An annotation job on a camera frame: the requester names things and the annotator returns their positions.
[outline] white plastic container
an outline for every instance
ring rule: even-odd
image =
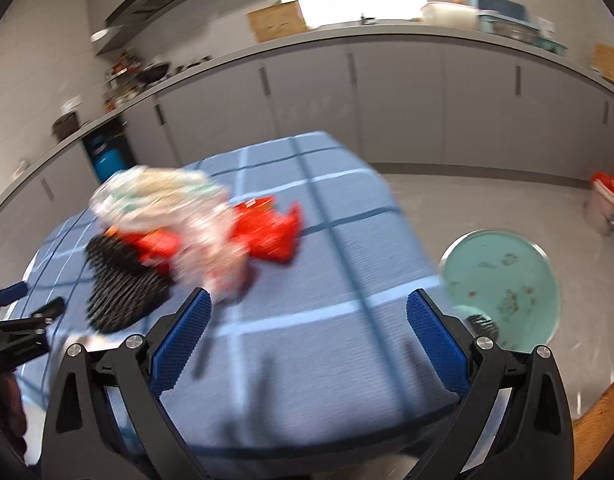
[[[478,9],[449,2],[429,2],[420,9],[422,23],[433,27],[478,29]]]
[[[614,192],[601,181],[592,182],[590,200],[585,205],[585,218],[601,236],[614,230]]]

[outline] white bucket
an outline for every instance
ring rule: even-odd
[[[592,182],[590,200],[585,204],[585,218],[601,236],[614,230],[614,193],[599,180]]]

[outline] blue tablecloth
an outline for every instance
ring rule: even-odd
[[[449,308],[436,266],[386,182],[323,132],[248,146],[190,166],[232,190],[233,201],[273,194],[305,215],[289,266],[253,260],[236,304],[218,306],[177,386],[162,397],[184,440],[218,478],[269,478],[332,468],[397,450],[456,400],[405,319],[405,298],[425,288]],[[85,303],[93,275],[93,213],[68,219],[40,247],[30,294],[13,316],[55,296],[68,301],[49,333],[52,352],[18,370],[23,393],[46,406],[66,344],[93,332]],[[191,291],[175,286],[151,316],[110,336],[146,333]],[[114,412],[130,445],[117,394]]]

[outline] metal rim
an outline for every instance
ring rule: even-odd
[[[465,238],[469,238],[469,237],[473,237],[482,233],[505,233],[505,234],[509,234],[512,235],[516,238],[519,238],[519,240],[524,241],[526,244],[531,245],[534,250],[536,250],[536,252],[538,254],[540,254],[543,257],[543,260],[545,261],[545,264],[547,265],[548,269],[550,270],[552,276],[554,277],[554,286],[556,287],[556,299],[558,300],[558,316],[556,318],[556,323],[554,324],[554,328],[552,330],[552,332],[549,334],[549,337],[547,338],[547,341],[545,343],[543,343],[544,345],[549,344],[549,342],[554,338],[554,335],[556,334],[556,331],[558,330],[559,325],[561,324],[561,316],[562,316],[562,299],[561,299],[561,287],[558,285],[558,280],[556,280],[556,274],[554,273],[554,269],[552,269],[552,264],[550,264],[549,261],[549,257],[547,256],[547,253],[545,253],[545,251],[542,250],[542,248],[527,240],[525,237],[522,237],[521,235],[519,235],[518,233],[514,233],[513,231],[509,231],[507,229],[478,229],[476,231],[471,231],[459,238],[457,238],[455,241],[452,242],[452,244],[445,250],[445,252],[443,253],[443,256],[441,256],[440,258],[440,263],[438,264],[438,269],[440,271],[440,275],[443,276],[443,269],[445,268],[445,263],[447,263],[447,258],[449,258],[449,256],[452,254],[453,250],[458,246],[458,244],[460,244],[463,240],[465,240]]]

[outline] kitchen counter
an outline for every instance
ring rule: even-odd
[[[257,44],[153,86],[36,160],[0,195],[0,215],[34,180],[55,216],[48,225],[86,206],[96,182],[76,145],[119,114],[128,121],[136,160],[152,166],[181,166],[311,130],[329,131],[375,167],[396,173],[493,168],[575,184],[614,160],[614,86],[591,70],[482,32],[349,26]],[[587,118],[596,122],[583,127]],[[600,128],[608,131],[605,140],[591,140]],[[65,190],[58,196],[46,174],[56,173],[60,160],[72,173],[60,179]],[[21,207],[33,209],[29,200]],[[24,246],[37,247],[48,232]],[[8,246],[8,254],[20,244]]]

